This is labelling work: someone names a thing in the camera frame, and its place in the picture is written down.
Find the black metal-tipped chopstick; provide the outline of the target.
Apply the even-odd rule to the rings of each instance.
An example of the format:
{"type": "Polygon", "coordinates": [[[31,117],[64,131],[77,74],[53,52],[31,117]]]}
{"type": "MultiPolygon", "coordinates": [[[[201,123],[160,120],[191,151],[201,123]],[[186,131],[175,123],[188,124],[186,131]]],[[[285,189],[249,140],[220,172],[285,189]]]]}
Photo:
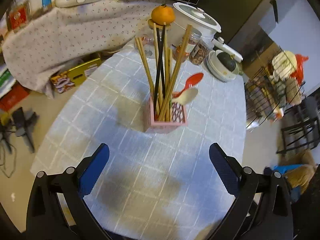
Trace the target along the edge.
{"type": "Polygon", "coordinates": [[[165,75],[164,75],[164,63],[163,63],[163,51],[164,51],[164,38],[165,38],[165,31],[166,27],[163,25],[162,29],[162,35],[161,35],[161,40],[160,40],[160,67],[161,67],[161,82],[162,82],[162,93],[163,93],[163,98],[165,98],[165,75]]]}

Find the wooden chopstick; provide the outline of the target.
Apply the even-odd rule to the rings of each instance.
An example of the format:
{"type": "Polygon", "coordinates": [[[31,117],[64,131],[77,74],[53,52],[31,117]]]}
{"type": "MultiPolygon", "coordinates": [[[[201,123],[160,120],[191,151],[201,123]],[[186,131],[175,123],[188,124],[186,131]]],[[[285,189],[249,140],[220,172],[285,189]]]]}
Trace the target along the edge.
{"type": "Polygon", "coordinates": [[[164,61],[165,61],[165,96],[169,95],[169,54],[168,54],[168,45],[167,45],[167,25],[164,25],[164,61]]]}
{"type": "Polygon", "coordinates": [[[153,84],[153,80],[151,77],[148,61],[146,59],[145,51],[143,48],[142,39],[140,37],[135,37],[135,42],[136,42],[136,45],[137,45],[144,69],[145,69],[146,77],[147,77],[147,80],[149,83],[150,96],[152,97],[153,102],[156,104],[156,106],[154,107],[154,109],[155,109],[154,112],[156,115],[159,115],[159,105],[158,105],[157,99],[155,99],[155,85],[153,84]]]}
{"type": "Polygon", "coordinates": [[[182,56],[184,55],[185,49],[187,47],[187,43],[188,43],[188,40],[189,40],[189,36],[190,36],[191,30],[192,30],[192,25],[188,24],[187,28],[186,28],[186,31],[184,33],[184,37],[183,37],[183,41],[182,41],[182,47],[181,47],[180,53],[178,55],[178,59],[177,59],[176,64],[175,64],[174,72],[173,72],[172,78],[171,78],[171,80],[169,82],[169,88],[168,88],[168,91],[167,91],[167,93],[165,95],[165,99],[164,99],[163,105],[161,107],[159,116],[158,116],[158,121],[164,121],[164,119],[165,119],[165,114],[167,112],[167,108],[168,108],[169,101],[170,101],[170,98],[171,98],[171,95],[172,95],[172,91],[173,91],[174,85],[176,83],[177,75],[178,75],[178,73],[180,71],[180,67],[181,67],[181,63],[182,63],[182,56]]]}

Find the black device on floor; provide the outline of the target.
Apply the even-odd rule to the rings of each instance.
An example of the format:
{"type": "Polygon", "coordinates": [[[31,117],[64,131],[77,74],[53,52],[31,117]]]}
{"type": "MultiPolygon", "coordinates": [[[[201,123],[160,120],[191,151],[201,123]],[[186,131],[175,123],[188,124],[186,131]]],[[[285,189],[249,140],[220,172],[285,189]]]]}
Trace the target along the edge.
{"type": "Polygon", "coordinates": [[[33,127],[37,121],[36,112],[32,112],[31,115],[26,118],[23,108],[19,107],[12,113],[12,120],[14,127],[16,129],[15,135],[16,137],[22,137],[25,145],[27,146],[29,152],[34,153],[35,147],[31,137],[29,136],[29,128],[33,127]]]}

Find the pink perforated utensil holder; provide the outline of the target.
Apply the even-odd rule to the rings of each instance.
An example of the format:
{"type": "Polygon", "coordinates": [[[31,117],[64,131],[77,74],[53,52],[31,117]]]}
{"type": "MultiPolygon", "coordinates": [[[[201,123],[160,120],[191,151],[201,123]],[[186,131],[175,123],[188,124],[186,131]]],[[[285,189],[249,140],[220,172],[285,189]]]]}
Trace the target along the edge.
{"type": "Polygon", "coordinates": [[[188,125],[185,106],[179,103],[172,103],[163,121],[157,120],[153,111],[153,100],[149,97],[144,110],[144,132],[168,134],[174,130],[188,125]]]}

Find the red box on floor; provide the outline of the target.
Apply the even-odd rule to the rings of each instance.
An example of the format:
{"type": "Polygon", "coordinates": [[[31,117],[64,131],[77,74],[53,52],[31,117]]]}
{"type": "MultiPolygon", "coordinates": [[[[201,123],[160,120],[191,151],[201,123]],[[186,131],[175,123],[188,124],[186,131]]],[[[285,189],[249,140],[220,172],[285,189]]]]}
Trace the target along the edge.
{"type": "Polygon", "coordinates": [[[0,100],[1,110],[7,112],[29,95],[29,89],[19,83],[13,85],[11,90],[0,100]]]}

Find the yellow snack box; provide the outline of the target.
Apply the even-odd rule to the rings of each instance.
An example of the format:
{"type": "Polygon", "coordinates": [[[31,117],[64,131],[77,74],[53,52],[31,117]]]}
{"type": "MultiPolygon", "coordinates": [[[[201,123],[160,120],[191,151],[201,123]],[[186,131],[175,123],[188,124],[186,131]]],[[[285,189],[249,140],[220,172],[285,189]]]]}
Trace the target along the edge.
{"type": "Polygon", "coordinates": [[[89,60],[50,78],[55,90],[62,94],[81,85],[101,65],[101,58],[89,60]]]}

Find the white plastic spoon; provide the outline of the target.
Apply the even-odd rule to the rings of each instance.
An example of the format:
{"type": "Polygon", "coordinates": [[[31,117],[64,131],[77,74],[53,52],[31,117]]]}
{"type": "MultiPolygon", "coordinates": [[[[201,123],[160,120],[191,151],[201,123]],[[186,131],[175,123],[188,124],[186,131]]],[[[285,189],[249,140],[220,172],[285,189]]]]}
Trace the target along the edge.
{"type": "Polygon", "coordinates": [[[197,88],[188,88],[184,90],[179,96],[173,98],[172,103],[178,103],[182,106],[192,102],[198,95],[199,90],[197,88]]]}

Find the red plastic bag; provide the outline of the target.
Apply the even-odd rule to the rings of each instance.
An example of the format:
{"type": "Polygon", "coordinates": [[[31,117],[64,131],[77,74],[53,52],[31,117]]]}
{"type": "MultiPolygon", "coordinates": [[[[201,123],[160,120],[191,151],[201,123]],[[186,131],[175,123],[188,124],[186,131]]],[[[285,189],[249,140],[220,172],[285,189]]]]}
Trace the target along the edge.
{"type": "Polygon", "coordinates": [[[296,54],[296,60],[297,60],[297,69],[290,74],[290,77],[295,78],[295,80],[298,82],[298,84],[301,86],[304,80],[304,68],[303,64],[304,62],[309,60],[308,56],[303,56],[301,54],[296,54]]]}

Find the stack of white bowls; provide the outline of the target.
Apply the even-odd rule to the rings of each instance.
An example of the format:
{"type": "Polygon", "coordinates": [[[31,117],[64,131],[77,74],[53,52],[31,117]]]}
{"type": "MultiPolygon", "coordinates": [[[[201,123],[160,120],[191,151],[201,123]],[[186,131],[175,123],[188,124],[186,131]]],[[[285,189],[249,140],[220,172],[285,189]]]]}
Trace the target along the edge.
{"type": "Polygon", "coordinates": [[[235,62],[235,70],[228,70],[218,59],[221,50],[212,50],[206,57],[204,63],[208,71],[222,82],[231,82],[240,74],[239,64],[235,62]]]}

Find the dark green avocado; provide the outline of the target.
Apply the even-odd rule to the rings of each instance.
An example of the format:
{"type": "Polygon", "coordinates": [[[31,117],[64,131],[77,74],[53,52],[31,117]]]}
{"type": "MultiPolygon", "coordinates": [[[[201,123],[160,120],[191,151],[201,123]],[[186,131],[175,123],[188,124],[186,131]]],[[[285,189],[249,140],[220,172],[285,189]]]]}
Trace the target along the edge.
{"type": "Polygon", "coordinates": [[[236,62],[233,60],[231,55],[225,52],[217,54],[219,61],[230,71],[233,72],[236,68],[236,62]]]}

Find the brown spice jar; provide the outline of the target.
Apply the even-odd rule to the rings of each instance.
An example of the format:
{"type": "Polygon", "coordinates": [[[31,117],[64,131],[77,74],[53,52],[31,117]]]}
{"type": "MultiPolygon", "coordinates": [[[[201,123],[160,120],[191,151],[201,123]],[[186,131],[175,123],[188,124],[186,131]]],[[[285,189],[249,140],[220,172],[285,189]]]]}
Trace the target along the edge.
{"type": "Polygon", "coordinates": [[[189,61],[199,66],[204,59],[207,57],[209,52],[213,49],[214,44],[210,40],[200,40],[197,45],[193,48],[189,55],[189,61]]]}

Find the floral white cloth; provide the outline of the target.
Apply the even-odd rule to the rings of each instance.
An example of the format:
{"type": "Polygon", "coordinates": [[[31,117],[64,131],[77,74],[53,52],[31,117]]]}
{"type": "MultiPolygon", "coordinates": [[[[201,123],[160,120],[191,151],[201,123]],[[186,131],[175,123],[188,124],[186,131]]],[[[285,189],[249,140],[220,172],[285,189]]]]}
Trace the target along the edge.
{"type": "Polygon", "coordinates": [[[74,58],[124,46],[147,24],[153,9],[170,0],[100,0],[55,7],[11,32],[2,51],[12,76],[23,86],[53,97],[50,77],[74,58]]]}

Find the red label glass jar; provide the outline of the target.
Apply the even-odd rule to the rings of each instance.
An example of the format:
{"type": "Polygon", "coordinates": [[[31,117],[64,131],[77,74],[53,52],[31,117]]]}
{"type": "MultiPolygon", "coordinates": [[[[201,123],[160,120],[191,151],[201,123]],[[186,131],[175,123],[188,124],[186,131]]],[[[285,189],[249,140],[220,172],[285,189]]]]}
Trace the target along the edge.
{"type": "Polygon", "coordinates": [[[10,6],[8,20],[11,30],[15,33],[23,29],[29,22],[29,5],[28,2],[13,3],[10,6]]]}

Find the white pot with lid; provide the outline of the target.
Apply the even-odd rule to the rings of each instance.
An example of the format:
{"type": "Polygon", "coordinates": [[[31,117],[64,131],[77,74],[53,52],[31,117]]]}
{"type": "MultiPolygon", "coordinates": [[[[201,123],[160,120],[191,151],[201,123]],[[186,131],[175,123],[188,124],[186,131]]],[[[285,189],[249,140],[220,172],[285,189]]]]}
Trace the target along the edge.
{"type": "Polygon", "coordinates": [[[229,55],[233,55],[238,63],[243,61],[242,55],[228,46],[220,36],[221,26],[219,23],[202,9],[181,2],[175,2],[173,10],[175,20],[171,23],[171,30],[169,31],[170,44],[175,47],[178,46],[182,41],[187,25],[191,25],[201,33],[201,38],[204,41],[212,42],[214,47],[229,55]]]}

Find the orange fruit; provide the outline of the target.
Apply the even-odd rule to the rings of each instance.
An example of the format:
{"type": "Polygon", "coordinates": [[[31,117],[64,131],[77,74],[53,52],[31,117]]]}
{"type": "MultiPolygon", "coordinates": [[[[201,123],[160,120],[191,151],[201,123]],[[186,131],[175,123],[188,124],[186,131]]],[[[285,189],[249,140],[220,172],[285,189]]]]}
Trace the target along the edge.
{"type": "Polygon", "coordinates": [[[174,22],[175,13],[172,7],[162,4],[153,9],[151,18],[158,25],[168,25],[174,22]]]}

